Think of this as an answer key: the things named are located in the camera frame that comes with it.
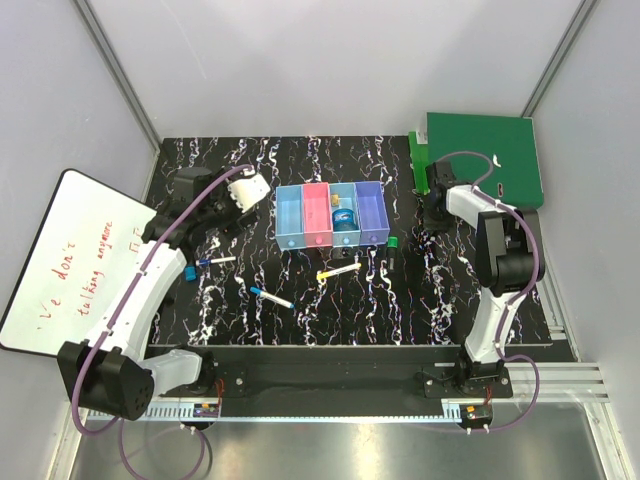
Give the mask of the blue tip thin pen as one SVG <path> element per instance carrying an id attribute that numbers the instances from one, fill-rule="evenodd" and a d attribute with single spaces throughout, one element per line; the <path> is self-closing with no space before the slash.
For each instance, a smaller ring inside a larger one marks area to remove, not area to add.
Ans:
<path id="1" fill-rule="evenodd" d="M 206 259 L 200 259 L 197 260 L 195 262 L 195 265 L 197 267 L 204 267 L 204 266 L 209 266 L 209 265 L 215 265 L 215 264 L 222 264 L 222 263 L 228 263 L 228 262 L 234 262 L 236 261 L 237 257 L 236 256 L 225 256 L 225 257 L 216 257 L 216 258 L 206 258 Z"/>

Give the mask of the light blue bin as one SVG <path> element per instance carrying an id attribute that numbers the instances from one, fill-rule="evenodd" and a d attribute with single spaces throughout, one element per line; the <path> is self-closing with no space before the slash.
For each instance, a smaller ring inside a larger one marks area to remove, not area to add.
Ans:
<path id="1" fill-rule="evenodd" d="M 356 222 L 358 225 L 358 230 L 353 232 L 334 232 L 333 224 L 333 246 L 334 247 L 354 247 L 359 245 L 360 241 L 360 219 L 358 213 L 358 203 L 357 203 L 357 195 L 356 188 L 354 183 L 333 183 L 329 185 L 329 200 L 332 195 L 338 195 L 340 198 L 340 204 L 337 207 L 334 207 L 330 203 L 330 212 L 331 212 L 331 224 L 332 224 L 332 213 L 337 209 L 352 209 L 356 215 Z"/>
<path id="2" fill-rule="evenodd" d="M 282 251 L 305 247 L 301 185 L 276 188 L 275 220 L 275 239 Z"/>

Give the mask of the blue cap white marker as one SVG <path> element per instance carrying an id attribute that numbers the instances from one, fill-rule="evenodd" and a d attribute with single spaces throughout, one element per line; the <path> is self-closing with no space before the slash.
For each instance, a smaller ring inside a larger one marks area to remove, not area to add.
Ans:
<path id="1" fill-rule="evenodd" d="M 278 297 L 276 295 L 268 293 L 268 292 L 266 292 L 264 290 L 261 290 L 261 289 L 255 287 L 255 286 L 252 286 L 250 288 L 250 292 L 253 293 L 254 295 L 256 295 L 259 298 L 268 300 L 268 301 L 270 301 L 272 303 L 275 303 L 277 305 L 280 305 L 280 306 L 282 306 L 284 308 L 287 308 L 287 309 L 294 309 L 295 308 L 295 305 L 294 305 L 293 302 L 290 302 L 288 300 L 282 299 L 282 298 L 280 298 L 280 297 Z"/>

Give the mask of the pink bin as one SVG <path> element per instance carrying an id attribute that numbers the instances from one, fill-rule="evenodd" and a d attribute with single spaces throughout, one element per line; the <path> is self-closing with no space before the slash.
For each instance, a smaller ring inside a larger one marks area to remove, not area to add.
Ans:
<path id="1" fill-rule="evenodd" d="M 303 186 L 303 216 L 306 245 L 309 248 L 331 246 L 333 230 L 328 183 Z"/>

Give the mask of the purple bin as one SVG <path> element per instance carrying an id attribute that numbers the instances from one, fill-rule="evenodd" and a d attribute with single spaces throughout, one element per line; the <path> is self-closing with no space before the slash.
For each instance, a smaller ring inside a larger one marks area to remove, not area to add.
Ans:
<path id="1" fill-rule="evenodd" d="M 382 185 L 375 181 L 356 182 L 356 197 L 360 220 L 360 244 L 386 244 L 390 225 Z"/>

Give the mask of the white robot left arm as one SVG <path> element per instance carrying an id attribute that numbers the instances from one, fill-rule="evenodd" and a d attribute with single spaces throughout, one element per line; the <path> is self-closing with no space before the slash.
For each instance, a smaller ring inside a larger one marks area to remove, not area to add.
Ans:
<path id="1" fill-rule="evenodd" d="M 174 281 L 196 271 L 195 251 L 211 229 L 231 236 L 256 222 L 256 206 L 270 186 L 250 165 L 180 169 L 171 195 L 146 224 L 133 270 L 81 342 L 66 341 L 57 363 L 77 430 L 90 435 L 80 411 L 134 421 L 151 400 L 185 387 L 196 396 L 215 386 L 211 355 L 188 346 L 146 358 L 153 319 Z"/>

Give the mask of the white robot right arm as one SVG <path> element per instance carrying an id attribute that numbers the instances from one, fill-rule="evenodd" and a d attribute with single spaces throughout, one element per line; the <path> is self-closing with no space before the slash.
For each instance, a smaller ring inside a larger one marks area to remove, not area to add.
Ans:
<path id="1" fill-rule="evenodd" d="M 513 320 L 544 277 L 539 217 L 534 209 L 517 209 L 462 183 L 448 160 L 428 165 L 425 174 L 425 224 L 443 232 L 459 219 L 475 230 L 473 270 L 480 303 L 453 374 L 457 390 L 472 397 L 501 379 Z"/>

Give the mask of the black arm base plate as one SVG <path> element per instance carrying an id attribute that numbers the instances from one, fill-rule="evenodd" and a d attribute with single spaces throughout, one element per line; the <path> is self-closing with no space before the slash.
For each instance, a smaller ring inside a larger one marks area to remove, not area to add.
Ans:
<path id="1" fill-rule="evenodd" d="M 443 409 L 424 389 L 446 375 L 453 346 L 210 346 L 223 382 L 222 415 L 233 417 L 419 417 Z"/>

